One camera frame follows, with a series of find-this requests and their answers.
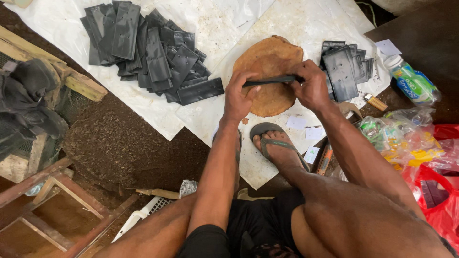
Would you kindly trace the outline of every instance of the dark soil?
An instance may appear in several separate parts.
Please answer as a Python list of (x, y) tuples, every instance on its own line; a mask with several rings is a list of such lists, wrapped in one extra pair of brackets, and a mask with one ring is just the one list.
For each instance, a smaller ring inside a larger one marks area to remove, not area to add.
[(64, 141), (76, 172), (111, 191), (178, 191), (183, 179), (199, 180), (209, 150), (187, 129), (169, 142), (112, 94), (92, 103)]

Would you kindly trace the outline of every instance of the brown disc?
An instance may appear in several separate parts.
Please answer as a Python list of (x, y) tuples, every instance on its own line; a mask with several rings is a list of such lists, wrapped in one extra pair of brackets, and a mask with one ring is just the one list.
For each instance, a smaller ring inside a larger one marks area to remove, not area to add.
[[(292, 67), (302, 60), (301, 47), (274, 35), (247, 49), (234, 63), (233, 72), (257, 72), (258, 76), (250, 80), (265, 79), (291, 74)], [(252, 87), (243, 88), (242, 93), (247, 94)], [(261, 85), (250, 112), (260, 117), (279, 115), (293, 106), (295, 99), (293, 90), (283, 83)]]

